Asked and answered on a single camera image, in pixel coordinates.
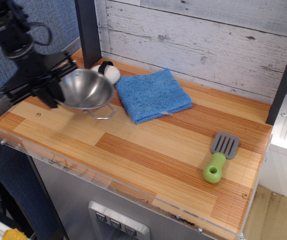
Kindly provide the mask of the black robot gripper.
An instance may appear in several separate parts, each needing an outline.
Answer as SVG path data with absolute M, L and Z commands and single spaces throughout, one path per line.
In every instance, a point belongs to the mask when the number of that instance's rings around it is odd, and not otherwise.
M 5 56 L 17 65 L 15 74 L 1 87 L 12 104 L 26 98 L 38 97 L 49 108 L 57 108 L 57 100 L 64 100 L 59 82 L 78 67 L 67 51 L 41 54 L 36 51 L 20 54 L 18 51 Z

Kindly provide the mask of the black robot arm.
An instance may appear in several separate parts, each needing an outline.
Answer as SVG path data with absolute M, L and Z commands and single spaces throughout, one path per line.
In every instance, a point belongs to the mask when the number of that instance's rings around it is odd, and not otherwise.
M 61 79 L 76 70 L 77 65 L 67 51 L 41 54 L 35 50 L 37 41 L 29 31 L 42 26 L 40 22 L 28 22 L 23 7 L 13 0 L 0 0 L 0 48 L 17 65 L 0 93 L 14 105 L 33 96 L 54 109 L 65 101 Z

